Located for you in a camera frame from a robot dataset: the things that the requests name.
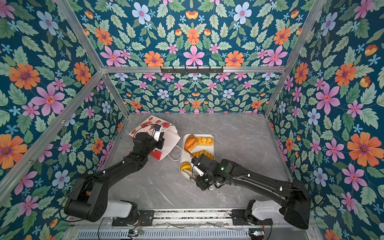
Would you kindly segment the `red white paper bag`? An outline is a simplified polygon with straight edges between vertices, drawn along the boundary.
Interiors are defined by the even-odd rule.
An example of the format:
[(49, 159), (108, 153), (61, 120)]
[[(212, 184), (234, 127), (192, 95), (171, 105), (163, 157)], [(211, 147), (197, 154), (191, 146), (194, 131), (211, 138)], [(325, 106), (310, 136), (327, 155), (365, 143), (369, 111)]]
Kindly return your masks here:
[(175, 125), (154, 115), (146, 118), (130, 132), (129, 136), (134, 139), (139, 133), (146, 133), (155, 140), (158, 140), (159, 143), (162, 142), (161, 149), (156, 148), (151, 153), (151, 156), (158, 161), (163, 160), (181, 139)]

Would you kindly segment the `round striped fake bun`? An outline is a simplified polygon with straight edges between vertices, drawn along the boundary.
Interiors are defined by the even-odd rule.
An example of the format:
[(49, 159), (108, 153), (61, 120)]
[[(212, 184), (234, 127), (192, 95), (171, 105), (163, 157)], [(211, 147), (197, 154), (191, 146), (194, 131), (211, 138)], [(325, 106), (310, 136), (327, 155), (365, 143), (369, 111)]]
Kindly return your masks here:
[(181, 172), (184, 172), (184, 171), (192, 172), (192, 165), (189, 162), (184, 162), (180, 166), (180, 171)]

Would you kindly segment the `yellow fake bread loaf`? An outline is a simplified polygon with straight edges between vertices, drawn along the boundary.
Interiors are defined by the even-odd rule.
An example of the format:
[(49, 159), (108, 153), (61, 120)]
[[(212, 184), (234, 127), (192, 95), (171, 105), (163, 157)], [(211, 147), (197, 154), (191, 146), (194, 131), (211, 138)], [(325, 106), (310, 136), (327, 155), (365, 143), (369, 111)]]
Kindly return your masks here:
[(214, 139), (211, 137), (198, 137), (198, 146), (209, 147), (214, 144)]

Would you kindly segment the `fake croissant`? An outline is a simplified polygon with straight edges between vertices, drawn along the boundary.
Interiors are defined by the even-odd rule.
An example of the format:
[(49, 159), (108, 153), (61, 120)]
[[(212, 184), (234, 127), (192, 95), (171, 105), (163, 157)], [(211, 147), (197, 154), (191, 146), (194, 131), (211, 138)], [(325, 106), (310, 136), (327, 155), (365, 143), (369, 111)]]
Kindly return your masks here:
[(184, 150), (191, 152), (198, 145), (198, 138), (195, 135), (189, 135), (184, 144)]

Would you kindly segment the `metal silicone-tipped tongs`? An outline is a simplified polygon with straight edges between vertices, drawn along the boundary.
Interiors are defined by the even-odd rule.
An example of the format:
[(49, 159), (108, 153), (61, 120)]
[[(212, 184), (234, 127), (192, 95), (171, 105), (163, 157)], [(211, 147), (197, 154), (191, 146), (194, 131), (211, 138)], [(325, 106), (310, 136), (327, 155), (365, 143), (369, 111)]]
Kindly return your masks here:
[(194, 181), (194, 182), (197, 180), (197, 177), (201, 177), (203, 175), (203, 173), (198, 169), (193, 169), (193, 170), (185, 169), (185, 170), (181, 171), (181, 174), (187, 180)]

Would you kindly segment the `orange fake bread roll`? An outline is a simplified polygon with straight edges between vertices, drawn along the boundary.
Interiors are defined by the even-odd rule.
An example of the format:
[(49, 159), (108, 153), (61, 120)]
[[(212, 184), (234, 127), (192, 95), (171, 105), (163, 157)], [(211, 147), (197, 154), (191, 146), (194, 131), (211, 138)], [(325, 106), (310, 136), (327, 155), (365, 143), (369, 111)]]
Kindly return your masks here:
[(201, 155), (205, 155), (209, 159), (214, 160), (214, 155), (212, 155), (211, 153), (207, 152), (206, 150), (201, 150), (201, 151), (198, 151), (198, 152), (194, 152), (194, 153), (191, 154), (191, 157), (192, 158), (199, 158)]

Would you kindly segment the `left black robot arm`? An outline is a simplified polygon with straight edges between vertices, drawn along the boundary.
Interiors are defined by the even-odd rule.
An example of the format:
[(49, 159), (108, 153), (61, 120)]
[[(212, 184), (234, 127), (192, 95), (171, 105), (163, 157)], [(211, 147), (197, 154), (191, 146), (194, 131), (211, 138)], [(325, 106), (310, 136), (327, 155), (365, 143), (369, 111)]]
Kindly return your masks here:
[(80, 220), (96, 222), (104, 218), (127, 219), (133, 224), (138, 221), (137, 204), (129, 201), (108, 199), (109, 189), (126, 176), (141, 170), (148, 162), (149, 155), (164, 146), (162, 126), (153, 124), (153, 132), (135, 133), (134, 147), (117, 164), (95, 174), (82, 174), (76, 186), (69, 193), (64, 213)]

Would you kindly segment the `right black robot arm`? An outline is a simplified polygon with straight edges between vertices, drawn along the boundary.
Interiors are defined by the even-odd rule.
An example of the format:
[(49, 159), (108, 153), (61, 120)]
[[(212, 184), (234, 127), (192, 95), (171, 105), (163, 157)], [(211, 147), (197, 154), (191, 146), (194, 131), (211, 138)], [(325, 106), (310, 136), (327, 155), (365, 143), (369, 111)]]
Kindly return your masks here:
[(284, 220), (299, 229), (307, 230), (310, 224), (311, 197), (304, 183), (272, 179), (252, 172), (234, 161), (223, 159), (220, 163), (206, 155), (192, 154), (194, 169), (202, 172), (195, 177), (196, 185), (203, 191), (222, 186), (249, 189), (277, 203)]

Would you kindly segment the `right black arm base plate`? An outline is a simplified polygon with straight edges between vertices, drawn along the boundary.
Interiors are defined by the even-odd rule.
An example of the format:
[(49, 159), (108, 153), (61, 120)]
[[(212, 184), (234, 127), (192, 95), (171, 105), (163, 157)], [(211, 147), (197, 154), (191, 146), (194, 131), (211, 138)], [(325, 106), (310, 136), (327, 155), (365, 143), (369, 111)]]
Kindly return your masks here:
[(273, 220), (260, 220), (246, 209), (233, 209), (230, 213), (234, 226), (272, 226)]

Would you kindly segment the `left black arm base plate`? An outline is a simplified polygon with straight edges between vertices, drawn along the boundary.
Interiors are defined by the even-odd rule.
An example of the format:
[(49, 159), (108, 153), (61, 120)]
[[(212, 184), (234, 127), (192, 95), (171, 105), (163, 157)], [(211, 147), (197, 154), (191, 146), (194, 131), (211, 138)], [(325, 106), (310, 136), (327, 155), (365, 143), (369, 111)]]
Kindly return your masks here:
[(148, 227), (154, 220), (154, 210), (133, 210), (125, 218), (115, 218), (112, 222), (113, 227)]

